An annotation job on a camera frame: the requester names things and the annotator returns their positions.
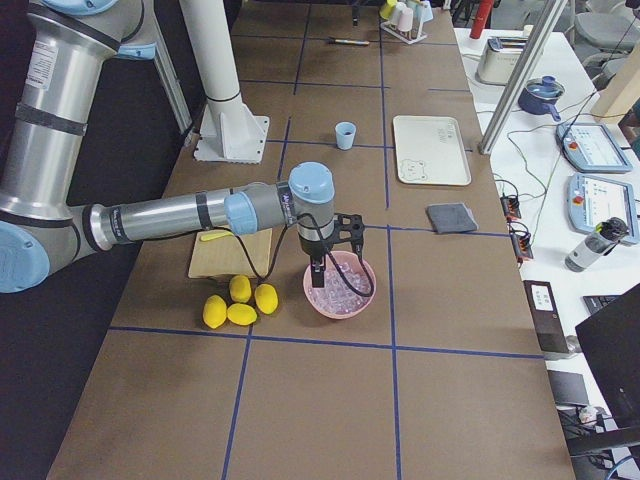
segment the black monitor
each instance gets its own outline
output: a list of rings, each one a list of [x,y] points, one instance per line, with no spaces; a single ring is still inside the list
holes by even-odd
[[[640,457],[640,284],[579,324],[576,334],[618,430],[570,439],[569,453],[629,447]]]

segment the lemon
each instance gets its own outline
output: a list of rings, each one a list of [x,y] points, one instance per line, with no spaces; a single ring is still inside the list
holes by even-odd
[[[258,319],[258,313],[250,305],[234,303],[227,309],[227,317],[236,325],[246,327]]]
[[[268,283],[258,285],[254,295],[256,297],[256,306],[262,313],[271,315],[278,308],[278,293],[272,285]]]
[[[251,283],[246,275],[236,275],[229,282],[231,299],[237,303],[247,303],[251,298]]]
[[[227,304],[219,295],[207,298],[202,310],[202,319],[209,328],[218,328],[227,319]]]

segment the red cylinder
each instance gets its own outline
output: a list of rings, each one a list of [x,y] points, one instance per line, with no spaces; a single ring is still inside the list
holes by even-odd
[[[482,30],[484,30],[484,26],[487,23],[487,19],[491,14],[491,9],[493,8],[493,0],[481,0],[480,6],[478,7],[478,12],[476,13],[476,19],[473,22],[473,27],[471,28],[471,38],[480,38],[482,34]]]

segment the white toaster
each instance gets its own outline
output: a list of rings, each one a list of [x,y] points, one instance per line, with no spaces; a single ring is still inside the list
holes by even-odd
[[[522,37],[490,37],[478,64],[478,81],[506,85],[526,44]]]

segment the pink bowl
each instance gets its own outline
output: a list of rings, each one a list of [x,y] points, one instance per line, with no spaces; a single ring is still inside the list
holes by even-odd
[[[342,265],[342,264],[347,264],[351,270],[354,273],[359,273],[359,274],[364,274],[363,270],[362,270],[362,265],[360,265],[360,262],[358,261],[358,256],[355,253],[351,253],[351,252],[345,252],[342,250],[336,250],[334,252],[331,252],[331,254],[333,255],[333,257],[336,259],[336,262],[338,263],[338,265]],[[313,308],[315,308],[318,312],[320,312],[322,315],[324,315],[325,317],[328,318],[333,318],[336,320],[341,320],[344,318],[351,318],[357,314],[359,314],[362,310],[364,310],[365,308],[367,308],[367,305],[369,305],[371,303],[371,300],[373,300],[373,297],[375,295],[375,291],[376,291],[376,276],[373,272],[373,269],[371,268],[371,265],[369,265],[367,263],[366,260],[363,259],[362,261],[364,263],[364,265],[367,267],[367,270],[369,272],[369,275],[371,275],[371,280],[373,280],[373,295],[371,295],[370,297],[360,297],[364,302],[356,307],[353,311],[350,311],[348,313],[335,313],[332,312],[326,308],[322,308],[322,306],[320,306],[318,304],[318,302],[316,301],[315,295],[312,293],[312,291],[314,290],[325,290],[327,288],[330,288],[329,284],[326,282],[327,277],[331,275],[331,272],[333,272],[335,274],[335,266],[333,265],[333,262],[331,261],[331,259],[329,259],[329,257],[327,256],[326,259],[326,270],[325,270],[325,288],[324,289],[314,289],[311,287],[311,267],[307,267],[307,269],[304,272],[304,277],[302,278],[302,287],[304,289],[304,294],[307,296],[307,300],[309,300],[309,303],[313,306]],[[365,286],[364,287],[360,287],[359,290],[364,291],[364,292],[368,292],[369,291],[369,285],[368,282],[365,280]]]

